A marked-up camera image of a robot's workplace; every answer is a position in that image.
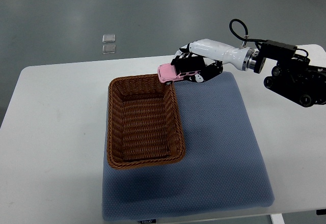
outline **gray floor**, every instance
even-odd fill
[[[232,18],[252,38],[326,48],[326,0],[0,0],[0,123],[27,66],[171,55],[209,38],[230,45]],[[116,53],[102,54],[103,34],[116,34]],[[326,223],[314,211],[285,223]],[[265,217],[216,221],[271,223]]]

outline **robotic arm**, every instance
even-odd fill
[[[244,27],[246,32],[244,38],[234,32],[232,23],[235,21]],[[181,47],[176,52],[171,66],[182,66],[179,70],[184,71],[182,74],[185,76],[181,79],[179,75],[175,81],[208,81],[221,74],[223,64],[227,63],[232,64],[238,70],[252,69],[255,73],[260,73],[266,58],[269,58],[276,60],[277,65],[272,69],[271,76],[264,80],[266,88],[303,107],[326,103],[326,68],[310,66],[307,51],[297,46],[271,40],[249,39],[246,25],[238,19],[233,19],[229,27],[230,31],[243,41],[242,46],[235,48],[225,43],[203,39]],[[252,48],[246,47],[247,42],[254,42],[258,51],[255,52]],[[297,54],[297,50],[304,51],[306,56]],[[190,69],[185,69],[187,64],[204,63],[203,58],[209,58],[214,62],[197,71],[193,71],[195,68],[192,67],[191,72],[185,73],[185,71],[190,71]],[[160,67],[158,76],[163,82]]]

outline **toy car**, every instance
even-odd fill
[[[161,83],[169,85],[173,81],[183,80],[187,75],[198,74],[205,67],[203,58],[196,56],[178,59],[174,65],[170,63],[160,65],[157,69],[157,74]]]

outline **wicker basket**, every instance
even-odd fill
[[[185,144],[174,85],[157,74],[119,77],[109,85],[107,161],[115,169],[176,163]]]

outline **padded mat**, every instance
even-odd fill
[[[104,220],[145,220],[267,207],[267,171],[233,75],[176,82],[186,155],[175,164],[114,170],[104,152]]]

